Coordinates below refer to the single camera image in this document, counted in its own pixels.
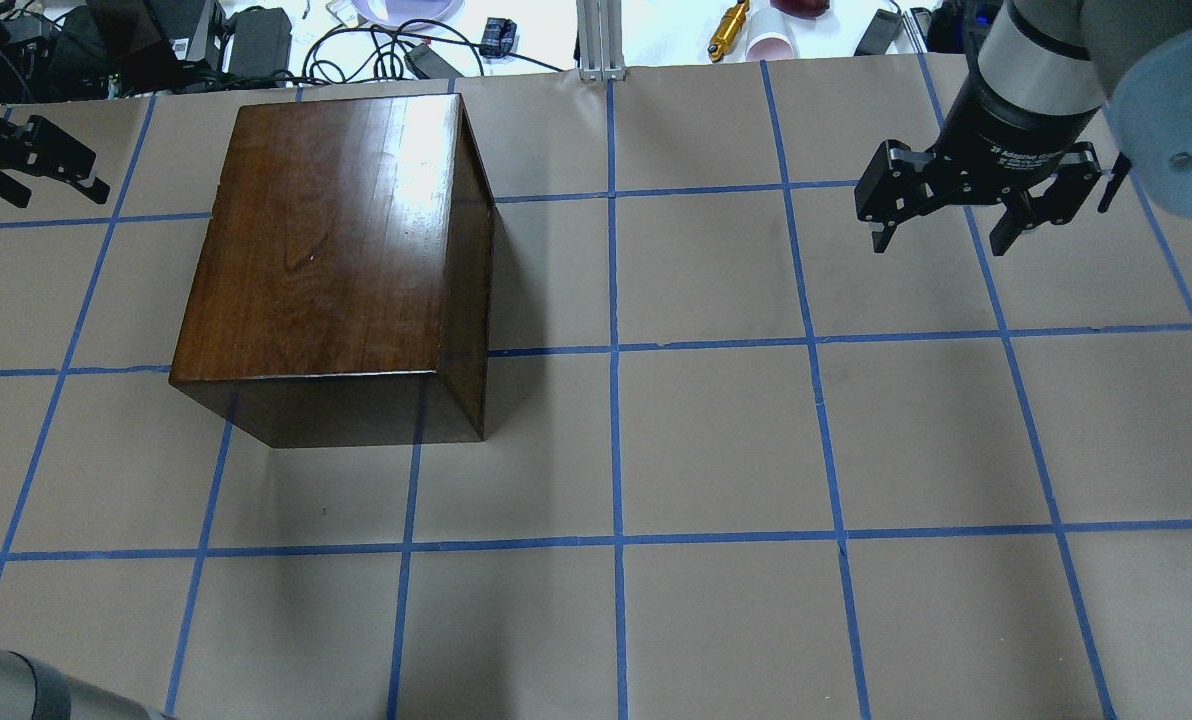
black power brick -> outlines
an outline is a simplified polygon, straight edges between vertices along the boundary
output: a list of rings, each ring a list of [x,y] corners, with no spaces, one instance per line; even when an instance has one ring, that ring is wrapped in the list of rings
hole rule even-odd
[[[234,26],[231,61],[226,72],[241,77],[267,77],[288,68],[288,51],[293,45],[294,26],[285,10],[243,10],[226,20]],[[250,87],[283,87],[285,82],[253,85]]]

power adapter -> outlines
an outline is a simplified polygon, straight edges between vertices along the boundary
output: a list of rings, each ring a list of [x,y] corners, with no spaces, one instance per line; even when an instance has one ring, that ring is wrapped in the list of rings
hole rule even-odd
[[[462,77],[462,73],[454,69],[448,61],[441,58],[435,50],[428,45],[417,45],[405,50],[405,64],[418,79],[447,79]]]

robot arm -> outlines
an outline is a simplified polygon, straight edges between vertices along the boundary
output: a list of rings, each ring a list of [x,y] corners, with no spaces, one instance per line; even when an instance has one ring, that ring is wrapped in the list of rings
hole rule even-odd
[[[1004,205],[994,255],[1041,223],[1070,222],[1101,176],[1093,147],[1075,141],[1104,99],[1126,156],[1118,176],[1132,160],[1155,201],[1192,217],[1192,1],[1008,0],[968,63],[935,144],[881,143],[855,188],[875,252],[945,205]]]
[[[0,197],[26,207],[32,191],[2,170],[56,179],[99,205],[107,201],[111,191],[94,176],[93,150],[39,114],[29,117],[20,128],[0,117]]]

white cup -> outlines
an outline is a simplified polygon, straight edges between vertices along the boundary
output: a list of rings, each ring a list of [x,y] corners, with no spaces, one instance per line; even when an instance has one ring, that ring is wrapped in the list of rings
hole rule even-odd
[[[796,42],[782,10],[757,10],[747,18],[747,60],[796,58]]]

gray robot arm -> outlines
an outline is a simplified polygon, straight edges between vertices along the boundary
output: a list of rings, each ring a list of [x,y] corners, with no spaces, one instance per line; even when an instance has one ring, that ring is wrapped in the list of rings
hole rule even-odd
[[[1101,176],[1076,137],[1104,101],[1117,172],[1132,163],[1153,200],[1192,217],[1192,0],[1008,0],[968,64],[935,144],[881,143],[857,184],[875,252],[945,205],[1006,206],[995,255],[1041,223],[1070,222]]]

